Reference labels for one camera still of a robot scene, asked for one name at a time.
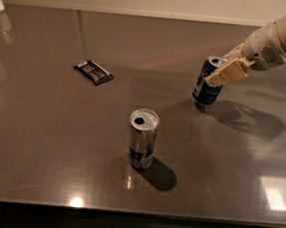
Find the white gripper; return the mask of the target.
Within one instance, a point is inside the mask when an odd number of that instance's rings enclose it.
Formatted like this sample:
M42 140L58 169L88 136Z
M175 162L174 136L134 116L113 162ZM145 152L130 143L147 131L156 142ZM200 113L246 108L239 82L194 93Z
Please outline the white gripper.
M286 52L280 41L277 25L270 22L265 27L255 30L235 48L224 54L228 60L205 80L213 88L247 78L250 67L259 71L272 70L286 64Z

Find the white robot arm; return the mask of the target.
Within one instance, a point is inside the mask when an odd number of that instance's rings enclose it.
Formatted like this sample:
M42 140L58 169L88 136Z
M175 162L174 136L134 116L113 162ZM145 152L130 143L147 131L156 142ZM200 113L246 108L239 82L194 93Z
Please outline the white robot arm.
M255 30L224 55L225 63L205 80L213 87L243 80L249 71L272 70L286 64L286 15Z

